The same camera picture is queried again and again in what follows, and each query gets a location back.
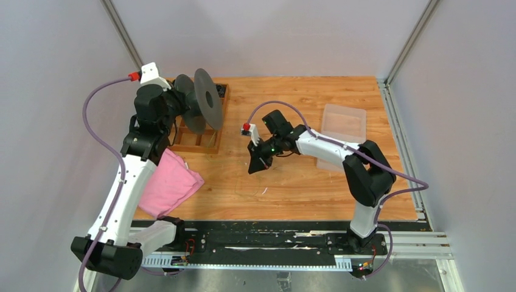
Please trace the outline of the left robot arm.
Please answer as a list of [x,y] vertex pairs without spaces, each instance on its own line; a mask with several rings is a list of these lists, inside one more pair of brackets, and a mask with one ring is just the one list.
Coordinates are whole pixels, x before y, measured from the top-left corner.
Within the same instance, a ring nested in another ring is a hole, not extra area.
[[87,118],[83,120],[90,135],[119,162],[118,175],[95,223],[86,236],[75,237],[71,243],[72,253],[81,260],[78,282],[83,290],[87,270],[130,280],[151,253],[163,246],[180,251],[186,245],[184,221],[175,217],[158,217],[149,227],[130,235],[134,212],[182,110],[180,97],[170,85],[142,85],[134,106],[136,114],[121,151],[99,138]]

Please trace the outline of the clear plastic box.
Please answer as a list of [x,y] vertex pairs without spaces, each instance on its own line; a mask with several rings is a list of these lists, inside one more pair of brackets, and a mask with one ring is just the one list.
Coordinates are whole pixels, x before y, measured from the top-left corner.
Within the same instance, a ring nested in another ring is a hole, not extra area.
[[319,132],[332,139],[361,144],[366,141],[366,110],[327,104]]

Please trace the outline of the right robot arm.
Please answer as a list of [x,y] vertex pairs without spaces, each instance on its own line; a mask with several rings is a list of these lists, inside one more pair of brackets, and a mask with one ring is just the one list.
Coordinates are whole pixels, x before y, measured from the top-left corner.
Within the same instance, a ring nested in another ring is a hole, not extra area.
[[241,135],[251,139],[247,146],[248,173],[269,169],[273,159],[283,153],[312,156],[339,167],[356,202],[344,243],[357,254],[366,252],[377,231],[380,200],[396,181],[378,145],[369,140],[362,144],[333,140],[304,124],[293,127],[277,109],[262,121],[271,134],[267,140],[259,136],[253,123],[244,123],[240,130]]

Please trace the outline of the black cable spool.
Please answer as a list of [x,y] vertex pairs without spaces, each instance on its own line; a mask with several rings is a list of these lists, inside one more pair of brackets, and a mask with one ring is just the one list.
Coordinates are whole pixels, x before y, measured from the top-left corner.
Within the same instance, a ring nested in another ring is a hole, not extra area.
[[174,82],[176,91],[184,95],[186,111],[181,115],[188,129],[203,134],[206,126],[220,130],[223,126],[221,98],[211,76],[203,68],[195,71],[194,78],[180,74]]

